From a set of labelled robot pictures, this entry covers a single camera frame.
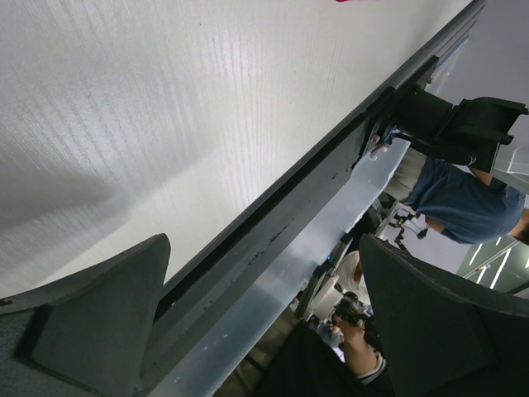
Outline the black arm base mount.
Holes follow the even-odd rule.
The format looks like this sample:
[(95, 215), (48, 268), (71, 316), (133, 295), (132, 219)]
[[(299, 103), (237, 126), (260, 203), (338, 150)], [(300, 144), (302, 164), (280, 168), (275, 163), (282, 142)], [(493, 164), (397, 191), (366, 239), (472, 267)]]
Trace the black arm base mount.
[(398, 138), (426, 156), (489, 172), (499, 147), (511, 144), (515, 121), (527, 114), (523, 103), (481, 97), (454, 105), (414, 87), (392, 93), (369, 128), (378, 146)]

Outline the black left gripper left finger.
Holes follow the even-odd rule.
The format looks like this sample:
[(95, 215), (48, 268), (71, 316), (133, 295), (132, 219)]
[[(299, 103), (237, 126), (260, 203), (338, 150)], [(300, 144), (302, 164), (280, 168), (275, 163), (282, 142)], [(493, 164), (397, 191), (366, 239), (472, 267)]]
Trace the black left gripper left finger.
[(3, 396), (138, 396), (169, 264), (165, 234), (1, 300)]

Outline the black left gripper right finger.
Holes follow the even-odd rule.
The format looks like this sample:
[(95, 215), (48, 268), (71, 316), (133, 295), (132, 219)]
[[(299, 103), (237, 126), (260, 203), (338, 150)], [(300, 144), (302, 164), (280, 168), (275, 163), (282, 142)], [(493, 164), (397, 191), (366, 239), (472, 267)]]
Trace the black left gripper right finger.
[(397, 396), (526, 396), (528, 302), (389, 245), (360, 240)]

